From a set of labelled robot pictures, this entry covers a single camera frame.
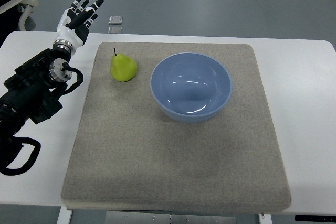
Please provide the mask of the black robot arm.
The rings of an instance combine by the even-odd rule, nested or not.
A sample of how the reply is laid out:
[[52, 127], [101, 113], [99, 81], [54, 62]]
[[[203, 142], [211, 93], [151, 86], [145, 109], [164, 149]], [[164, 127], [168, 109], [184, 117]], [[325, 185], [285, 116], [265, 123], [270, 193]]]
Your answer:
[[48, 120], [62, 108], [60, 97], [83, 83], [83, 74], [69, 65], [70, 58], [64, 49], [45, 49], [15, 69], [1, 97], [2, 137], [15, 135], [27, 120]]

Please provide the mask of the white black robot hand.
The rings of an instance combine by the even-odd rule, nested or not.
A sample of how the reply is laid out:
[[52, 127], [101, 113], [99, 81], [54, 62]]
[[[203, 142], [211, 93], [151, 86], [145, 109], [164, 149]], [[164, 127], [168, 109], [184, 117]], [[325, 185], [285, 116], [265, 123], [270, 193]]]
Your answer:
[[89, 29], [98, 17], [97, 10], [104, 0], [74, 0], [66, 9], [57, 26], [57, 37], [54, 48], [61, 48], [73, 55], [87, 40]]

